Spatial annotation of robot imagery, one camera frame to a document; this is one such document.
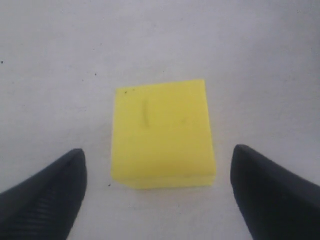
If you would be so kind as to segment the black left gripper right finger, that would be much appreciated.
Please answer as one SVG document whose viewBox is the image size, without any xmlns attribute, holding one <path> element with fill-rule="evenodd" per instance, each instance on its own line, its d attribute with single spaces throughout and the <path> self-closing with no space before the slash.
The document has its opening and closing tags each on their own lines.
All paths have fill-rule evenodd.
<svg viewBox="0 0 320 240">
<path fill-rule="evenodd" d="M 318 240 L 320 187 L 247 145 L 234 148 L 231 185 L 255 240 Z"/>
</svg>

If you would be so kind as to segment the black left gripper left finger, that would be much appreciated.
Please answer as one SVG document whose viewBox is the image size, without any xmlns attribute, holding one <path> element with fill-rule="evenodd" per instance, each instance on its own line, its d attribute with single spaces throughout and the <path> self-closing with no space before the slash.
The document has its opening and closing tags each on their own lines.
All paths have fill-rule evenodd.
<svg viewBox="0 0 320 240">
<path fill-rule="evenodd" d="M 2 240 L 66 240 L 86 195 L 88 173 L 82 149 L 0 195 Z"/>
</svg>

